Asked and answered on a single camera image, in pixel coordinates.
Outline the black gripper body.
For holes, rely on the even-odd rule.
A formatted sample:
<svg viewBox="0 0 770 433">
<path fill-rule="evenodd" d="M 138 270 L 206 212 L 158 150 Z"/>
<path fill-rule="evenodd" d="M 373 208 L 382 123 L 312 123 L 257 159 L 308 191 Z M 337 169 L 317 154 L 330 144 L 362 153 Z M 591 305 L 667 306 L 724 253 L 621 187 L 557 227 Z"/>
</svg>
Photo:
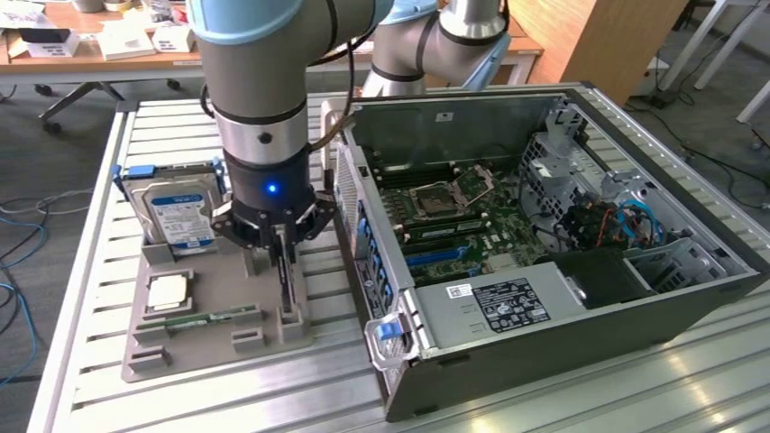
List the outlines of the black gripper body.
<svg viewBox="0 0 770 433">
<path fill-rule="evenodd" d="M 230 213 L 237 237 L 245 245 L 274 243 L 272 227 L 293 226 L 314 202 L 309 178 L 309 152 L 260 165 L 224 153 L 230 182 Z"/>
</svg>

